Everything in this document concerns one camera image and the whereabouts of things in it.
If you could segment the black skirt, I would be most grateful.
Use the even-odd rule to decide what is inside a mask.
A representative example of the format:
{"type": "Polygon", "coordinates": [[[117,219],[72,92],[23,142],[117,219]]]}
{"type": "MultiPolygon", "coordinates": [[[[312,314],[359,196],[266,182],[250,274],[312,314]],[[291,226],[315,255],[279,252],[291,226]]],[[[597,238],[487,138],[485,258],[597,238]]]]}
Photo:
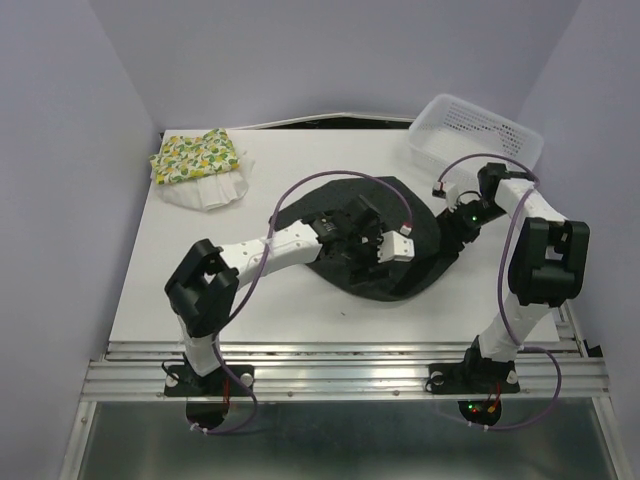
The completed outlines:
{"type": "Polygon", "coordinates": [[[385,226],[396,230],[406,220],[406,209],[413,214],[410,238],[415,255],[409,262],[391,261],[383,272],[367,278],[351,273],[342,255],[320,259],[308,265],[316,275],[353,296],[381,302],[406,300],[421,293],[458,258],[442,246],[442,234],[432,210],[402,181],[393,176],[378,183],[362,178],[331,180],[280,210],[276,229],[282,230],[297,220],[316,214],[330,214],[362,195],[381,215],[385,226]]]}

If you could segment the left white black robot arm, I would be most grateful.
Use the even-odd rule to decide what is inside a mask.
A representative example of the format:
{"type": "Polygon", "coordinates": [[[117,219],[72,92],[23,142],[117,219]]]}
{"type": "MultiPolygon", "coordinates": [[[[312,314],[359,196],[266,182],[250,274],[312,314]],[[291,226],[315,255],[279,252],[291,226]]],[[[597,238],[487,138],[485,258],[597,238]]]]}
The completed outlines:
{"type": "Polygon", "coordinates": [[[283,227],[275,225],[277,219],[271,217],[264,237],[222,246],[208,239],[194,243],[164,286],[183,336],[187,379],[199,393],[221,386],[219,335],[261,278],[334,258],[346,262],[349,275],[382,273],[395,259],[395,247],[404,245],[404,237],[390,230],[363,197],[283,227]]]}

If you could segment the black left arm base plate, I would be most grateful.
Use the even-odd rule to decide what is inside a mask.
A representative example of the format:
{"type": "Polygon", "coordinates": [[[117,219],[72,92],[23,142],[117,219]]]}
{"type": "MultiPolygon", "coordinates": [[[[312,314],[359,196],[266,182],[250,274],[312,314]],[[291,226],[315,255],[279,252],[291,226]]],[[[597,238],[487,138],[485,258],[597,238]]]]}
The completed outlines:
{"type": "Polygon", "coordinates": [[[165,374],[163,395],[186,399],[185,417],[193,431],[204,435],[239,433],[257,413],[257,399],[253,393],[255,369],[252,365],[230,367],[240,382],[234,381],[222,368],[200,377],[186,362],[171,365],[163,362],[161,369],[165,374]],[[252,410],[244,418],[231,412],[231,401],[237,399],[250,399],[252,402],[252,410]]]}

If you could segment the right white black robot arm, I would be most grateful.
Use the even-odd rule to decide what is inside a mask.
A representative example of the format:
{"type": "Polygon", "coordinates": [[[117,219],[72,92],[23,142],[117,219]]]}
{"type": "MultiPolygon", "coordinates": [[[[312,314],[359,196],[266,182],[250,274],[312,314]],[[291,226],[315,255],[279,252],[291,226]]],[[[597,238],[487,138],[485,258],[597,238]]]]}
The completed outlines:
{"type": "Polygon", "coordinates": [[[461,363],[430,365],[426,388],[435,394],[518,391],[514,362],[525,339],[583,284],[588,225],[551,207],[538,190],[538,177],[522,163],[497,154],[486,158],[477,174],[477,201],[461,203],[461,191],[442,177],[433,186],[433,195],[447,202],[447,217],[467,235],[494,217],[510,219],[498,267],[498,313],[461,363]]]}

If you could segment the lemon print skirt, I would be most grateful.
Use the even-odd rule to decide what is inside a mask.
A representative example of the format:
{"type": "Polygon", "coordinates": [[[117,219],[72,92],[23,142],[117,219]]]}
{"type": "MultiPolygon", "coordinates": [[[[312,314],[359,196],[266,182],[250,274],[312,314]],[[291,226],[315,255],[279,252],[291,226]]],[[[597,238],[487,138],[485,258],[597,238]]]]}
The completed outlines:
{"type": "Polygon", "coordinates": [[[240,166],[235,146],[222,128],[196,136],[170,135],[149,162],[151,178],[160,186],[225,174],[240,166]]]}

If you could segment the white pleated skirt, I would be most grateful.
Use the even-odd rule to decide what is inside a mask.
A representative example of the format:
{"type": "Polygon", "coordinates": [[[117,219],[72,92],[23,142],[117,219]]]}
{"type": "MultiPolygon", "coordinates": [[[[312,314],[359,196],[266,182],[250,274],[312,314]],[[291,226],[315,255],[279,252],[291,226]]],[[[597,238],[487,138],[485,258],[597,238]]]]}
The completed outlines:
{"type": "Polygon", "coordinates": [[[174,185],[158,185],[151,176],[151,191],[165,203],[208,212],[245,197],[254,165],[255,161],[244,150],[239,154],[239,167],[235,170],[174,185]]]}

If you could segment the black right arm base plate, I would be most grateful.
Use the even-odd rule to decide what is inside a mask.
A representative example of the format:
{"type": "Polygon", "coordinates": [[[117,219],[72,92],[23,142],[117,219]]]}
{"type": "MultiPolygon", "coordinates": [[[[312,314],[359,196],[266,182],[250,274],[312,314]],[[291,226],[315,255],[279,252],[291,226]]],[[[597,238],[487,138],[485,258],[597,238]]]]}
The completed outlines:
{"type": "Polygon", "coordinates": [[[460,400],[460,413],[472,424],[493,427],[502,414],[502,395],[519,393],[520,385],[513,361],[480,366],[431,363],[425,390],[435,395],[479,395],[480,399],[460,400]]]}

